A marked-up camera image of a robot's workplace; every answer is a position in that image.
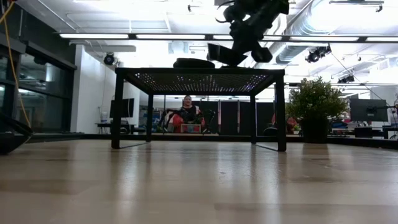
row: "woman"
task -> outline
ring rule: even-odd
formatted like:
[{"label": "woman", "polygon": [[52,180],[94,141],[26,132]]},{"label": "woman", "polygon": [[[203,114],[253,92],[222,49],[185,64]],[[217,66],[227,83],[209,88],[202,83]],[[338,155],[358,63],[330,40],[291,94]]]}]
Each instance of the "woman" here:
[{"label": "woman", "polygon": [[[187,113],[186,122],[193,122],[195,120],[195,116],[200,113],[198,106],[192,105],[192,98],[191,96],[187,95],[184,97],[182,107],[179,109]],[[184,120],[179,115],[174,115],[173,117],[173,125],[174,125],[174,132],[181,133],[181,124],[184,123]],[[205,126],[205,120],[202,118],[201,126]]]}]

